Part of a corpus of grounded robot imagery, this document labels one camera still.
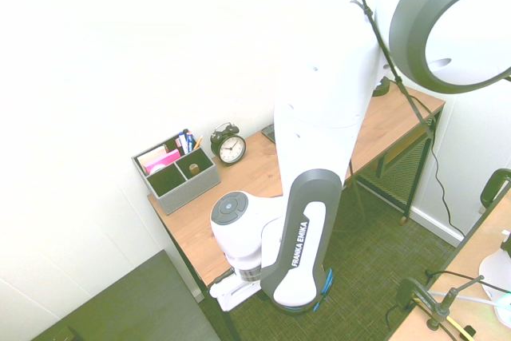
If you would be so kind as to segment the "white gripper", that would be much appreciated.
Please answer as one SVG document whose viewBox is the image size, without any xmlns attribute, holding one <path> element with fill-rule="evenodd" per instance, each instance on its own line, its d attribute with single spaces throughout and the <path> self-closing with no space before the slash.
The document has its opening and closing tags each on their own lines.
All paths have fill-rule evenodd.
<svg viewBox="0 0 511 341">
<path fill-rule="evenodd" d="M 239 276 L 228 276 L 209 288 L 212 298 L 222 311 L 230 311 L 261 289 L 260 281 L 244 281 Z"/>
</svg>

